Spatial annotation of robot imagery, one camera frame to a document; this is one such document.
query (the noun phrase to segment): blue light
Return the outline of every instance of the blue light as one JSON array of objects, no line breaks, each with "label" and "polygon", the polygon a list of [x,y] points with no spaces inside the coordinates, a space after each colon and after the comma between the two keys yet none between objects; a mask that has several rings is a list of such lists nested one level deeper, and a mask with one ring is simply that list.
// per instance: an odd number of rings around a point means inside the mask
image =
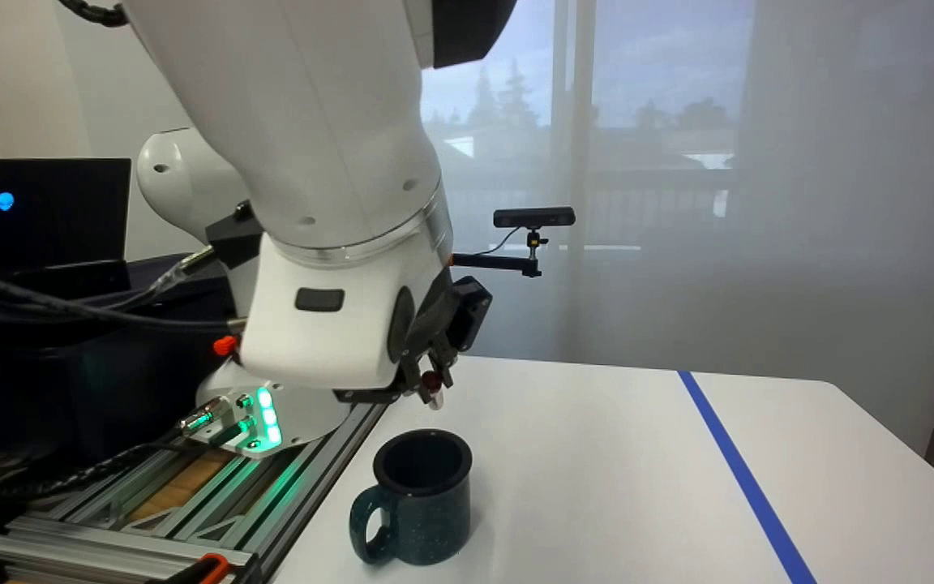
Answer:
[{"label": "blue light", "polygon": [[15,194],[12,192],[0,192],[0,212],[9,215],[15,209]]}]

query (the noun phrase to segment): white table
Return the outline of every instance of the white table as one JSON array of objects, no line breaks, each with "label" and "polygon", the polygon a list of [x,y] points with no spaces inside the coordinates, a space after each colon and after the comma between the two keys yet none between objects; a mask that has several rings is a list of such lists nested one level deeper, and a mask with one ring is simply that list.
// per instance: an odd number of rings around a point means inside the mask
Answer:
[{"label": "white table", "polygon": [[[915,452],[826,383],[693,379],[807,575],[934,584],[934,469]],[[347,508],[375,482],[378,444],[408,428],[451,428],[472,448],[472,536],[443,563],[365,567]],[[415,398],[385,412],[276,580],[758,584],[800,572],[777,558],[679,372],[460,359],[440,412]]]}]

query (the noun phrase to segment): dark blue mug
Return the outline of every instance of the dark blue mug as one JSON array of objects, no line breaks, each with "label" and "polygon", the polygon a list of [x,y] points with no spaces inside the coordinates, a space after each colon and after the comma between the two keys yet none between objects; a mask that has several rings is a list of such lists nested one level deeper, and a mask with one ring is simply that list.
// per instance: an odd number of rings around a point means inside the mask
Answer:
[{"label": "dark blue mug", "polygon": [[385,440],[372,456],[375,487],[349,505],[358,556],[365,563],[437,563],[460,550],[470,536],[470,460],[466,440],[440,428]]}]

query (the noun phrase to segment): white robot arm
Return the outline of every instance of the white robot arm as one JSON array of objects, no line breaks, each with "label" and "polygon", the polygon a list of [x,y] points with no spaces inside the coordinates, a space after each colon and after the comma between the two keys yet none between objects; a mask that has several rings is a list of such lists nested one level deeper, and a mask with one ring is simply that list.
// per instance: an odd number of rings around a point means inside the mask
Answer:
[{"label": "white robot arm", "polygon": [[[216,377],[268,383],[239,389],[257,398],[203,409],[196,428],[223,424],[232,452],[268,454],[335,428],[345,412],[335,389],[413,389],[423,358],[446,383],[472,335],[465,316],[483,316],[486,294],[465,302],[446,275],[451,220],[417,120],[417,67],[481,57],[510,9],[513,0],[123,0],[264,227],[239,359]],[[144,151],[144,188],[152,157],[171,148],[188,161],[174,142]],[[169,202],[157,209],[206,238],[203,220],[230,202],[196,199],[188,215]],[[323,398],[311,412],[276,407],[291,391]]]}]

